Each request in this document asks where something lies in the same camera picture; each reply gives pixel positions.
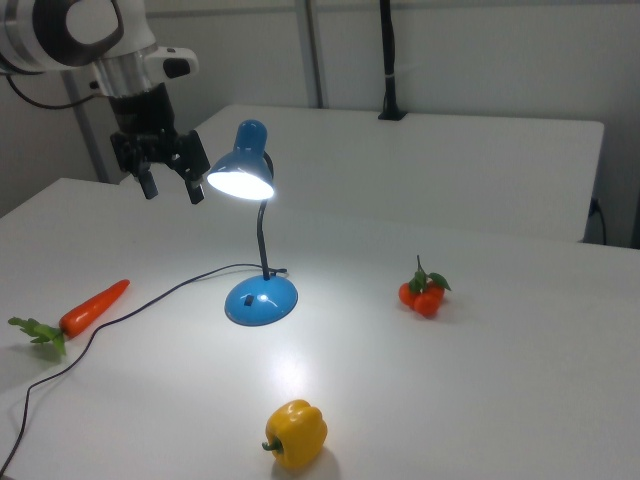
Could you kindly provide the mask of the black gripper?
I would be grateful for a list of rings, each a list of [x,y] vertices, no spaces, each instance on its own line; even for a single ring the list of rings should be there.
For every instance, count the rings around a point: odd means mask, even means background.
[[[153,163],[166,165],[185,183],[192,204],[205,198],[203,177],[210,163],[198,133],[180,133],[166,86],[160,84],[139,94],[111,98],[118,130],[111,143],[122,171],[138,180],[147,200],[158,195],[151,173]]]

